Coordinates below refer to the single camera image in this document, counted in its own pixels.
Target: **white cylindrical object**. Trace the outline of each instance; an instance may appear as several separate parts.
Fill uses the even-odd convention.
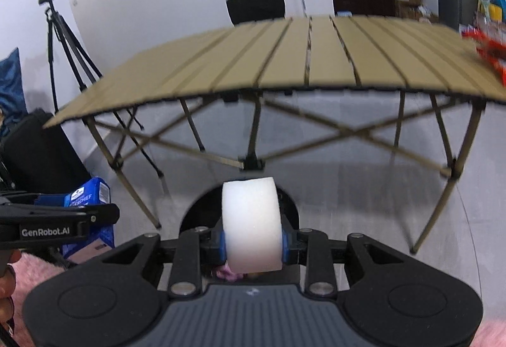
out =
[[[273,178],[223,183],[222,220],[234,273],[281,270],[283,232]]]

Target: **gray ribbed panel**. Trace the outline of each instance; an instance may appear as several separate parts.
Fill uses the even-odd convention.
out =
[[[294,285],[210,286],[172,304],[132,347],[371,347],[330,302],[309,300]]]

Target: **metal screw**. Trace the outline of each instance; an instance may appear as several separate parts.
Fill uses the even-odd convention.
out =
[[[309,286],[309,291],[316,295],[329,295],[334,291],[334,286],[326,281],[317,281]]]
[[[176,295],[190,295],[194,293],[196,289],[195,284],[187,281],[180,281],[170,287],[171,292]]]

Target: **barcode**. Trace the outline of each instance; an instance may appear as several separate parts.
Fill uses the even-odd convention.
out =
[[[100,189],[99,189],[99,200],[102,203],[110,203],[111,202],[111,191],[107,185],[100,182]]]

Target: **tan slatted tabletop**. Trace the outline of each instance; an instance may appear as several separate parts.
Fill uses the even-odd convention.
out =
[[[395,91],[400,94],[399,115],[356,129],[265,97],[268,91],[314,89]],[[406,93],[428,94],[431,107],[421,112],[405,113]],[[437,95],[445,95],[448,99],[441,104],[436,100]],[[204,109],[214,100],[231,97],[253,102],[256,107],[245,160],[204,152],[202,140],[191,119],[192,114]],[[186,101],[191,98],[202,98],[202,102],[189,109]],[[105,112],[136,109],[146,103],[162,100],[178,100],[183,107],[183,114],[154,135],[146,136],[131,131],[131,120],[129,124],[111,126],[96,119],[96,116]],[[464,145],[454,158],[441,111],[463,102],[470,102],[473,110]],[[141,52],[105,75],[69,103],[47,125],[84,119],[111,166],[155,224],[158,220],[142,203],[118,166],[148,143],[158,143],[248,169],[262,167],[267,159],[284,157],[346,137],[359,137],[435,168],[448,178],[447,187],[433,217],[413,246],[413,251],[417,251],[460,177],[481,112],[487,102],[506,104],[506,89],[494,71],[477,55],[474,43],[464,41],[450,28],[393,18],[318,16],[243,24],[176,40]],[[258,159],[255,145],[262,106],[331,127],[336,130],[336,135]],[[431,113],[436,115],[447,154],[448,163],[444,166],[399,147],[401,123]],[[199,146],[197,151],[160,138],[183,120],[188,120],[192,128]],[[371,134],[373,130],[388,125],[397,125],[393,145]],[[123,139],[115,155],[103,143],[96,126],[122,133]],[[126,137],[135,139],[140,147],[121,154]]]

